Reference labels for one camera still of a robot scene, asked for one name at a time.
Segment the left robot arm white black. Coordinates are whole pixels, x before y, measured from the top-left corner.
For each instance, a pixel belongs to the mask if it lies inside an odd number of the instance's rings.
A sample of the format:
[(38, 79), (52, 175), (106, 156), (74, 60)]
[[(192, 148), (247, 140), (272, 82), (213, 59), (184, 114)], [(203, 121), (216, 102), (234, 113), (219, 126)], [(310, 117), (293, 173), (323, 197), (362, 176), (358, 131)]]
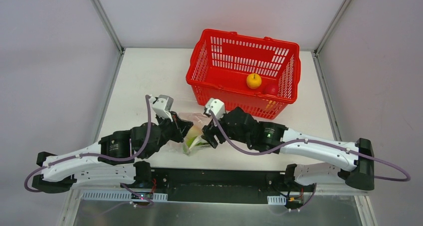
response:
[(130, 130), (116, 131), (98, 142), (64, 155), (40, 152), (40, 167), (26, 181), (28, 191), (58, 194), (73, 186), (117, 185), (147, 188), (153, 181), (152, 168), (145, 159), (169, 141), (182, 143), (194, 123), (172, 111), (168, 119), (156, 117)]

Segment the clear pink zip top bag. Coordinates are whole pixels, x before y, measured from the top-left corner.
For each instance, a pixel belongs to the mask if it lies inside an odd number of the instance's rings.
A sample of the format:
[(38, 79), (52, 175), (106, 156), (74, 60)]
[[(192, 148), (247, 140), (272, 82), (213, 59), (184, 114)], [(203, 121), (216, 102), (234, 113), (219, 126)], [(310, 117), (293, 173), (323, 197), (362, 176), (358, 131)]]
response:
[(182, 143), (176, 143), (174, 141), (167, 143), (172, 152), (192, 156), (200, 150), (211, 148), (211, 145), (202, 138), (202, 128), (210, 122), (210, 118), (201, 113), (180, 113), (178, 116), (182, 120), (193, 122), (194, 125), (188, 131)]

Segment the yellow orange fruit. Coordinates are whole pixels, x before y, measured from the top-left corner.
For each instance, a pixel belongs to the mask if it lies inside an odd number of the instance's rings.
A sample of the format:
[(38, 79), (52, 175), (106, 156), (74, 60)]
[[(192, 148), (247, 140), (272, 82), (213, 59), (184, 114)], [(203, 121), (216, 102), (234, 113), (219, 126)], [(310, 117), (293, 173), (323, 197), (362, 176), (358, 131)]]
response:
[(257, 73), (249, 74), (246, 78), (246, 84), (249, 89), (258, 89), (262, 85), (262, 78)]

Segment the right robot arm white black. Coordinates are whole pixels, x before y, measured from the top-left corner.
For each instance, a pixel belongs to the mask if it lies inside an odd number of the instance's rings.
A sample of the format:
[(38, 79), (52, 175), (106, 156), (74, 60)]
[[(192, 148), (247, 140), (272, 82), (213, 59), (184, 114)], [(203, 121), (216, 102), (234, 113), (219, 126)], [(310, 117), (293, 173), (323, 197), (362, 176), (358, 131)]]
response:
[(282, 124), (257, 121), (240, 107), (226, 112), (209, 106), (204, 114), (211, 121), (203, 127), (202, 138), (213, 148), (228, 142), (247, 155), (275, 153), (317, 160), (317, 164), (287, 165), (283, 184), (290, 191), (315, 183), (345, 183), (362, 191), (375, 188), (374, 151), (368, 139), (360, 138), (356, 142), (325, 140)]

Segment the white daikon radish toy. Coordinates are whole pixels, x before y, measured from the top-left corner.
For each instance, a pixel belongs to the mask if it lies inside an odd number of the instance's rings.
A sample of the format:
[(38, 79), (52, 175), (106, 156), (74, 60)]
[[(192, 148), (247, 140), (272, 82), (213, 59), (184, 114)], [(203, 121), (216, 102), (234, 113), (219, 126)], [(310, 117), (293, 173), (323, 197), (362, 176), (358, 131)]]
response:
[(197, 126), (192, 126), (187, 135), (185, 136), (186, 141), (194, 140), (198, 136), (201, 136), (203, 134), (202, 130)]

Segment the green vegetable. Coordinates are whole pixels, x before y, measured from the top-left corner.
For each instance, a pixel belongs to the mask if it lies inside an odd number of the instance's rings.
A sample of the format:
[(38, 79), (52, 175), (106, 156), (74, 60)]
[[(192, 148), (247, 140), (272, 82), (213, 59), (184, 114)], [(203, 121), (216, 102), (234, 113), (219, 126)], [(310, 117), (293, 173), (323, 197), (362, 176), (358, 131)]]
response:
[(204, 147), (210, 147), (210, 144), (201, 136), (192, 137), (184, 142), (183, 152), (185, 154), (190, 154), (191, 152)]

